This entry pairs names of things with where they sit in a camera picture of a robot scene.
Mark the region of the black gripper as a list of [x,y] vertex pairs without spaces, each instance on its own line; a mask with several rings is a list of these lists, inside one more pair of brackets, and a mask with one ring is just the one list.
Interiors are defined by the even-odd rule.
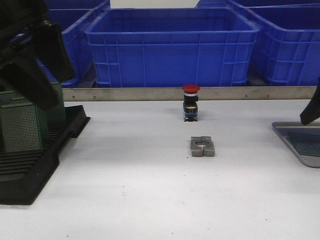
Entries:
[[75,77],[66,51],[61,26],[51,24],[44,0],[2,0],[0,2],[0,82],[43,110],[59,100],[47,76],[33,56],[16,56],[15,49],[34,35],[37,59],[59,82]]

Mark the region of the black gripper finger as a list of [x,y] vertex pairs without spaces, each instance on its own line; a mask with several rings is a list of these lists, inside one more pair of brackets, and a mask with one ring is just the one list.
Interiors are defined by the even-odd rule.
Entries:
[[302,111],[300,122],[303,125],[308,125],[320,118],[320,78],[318,77],[318,85],[306,108]]

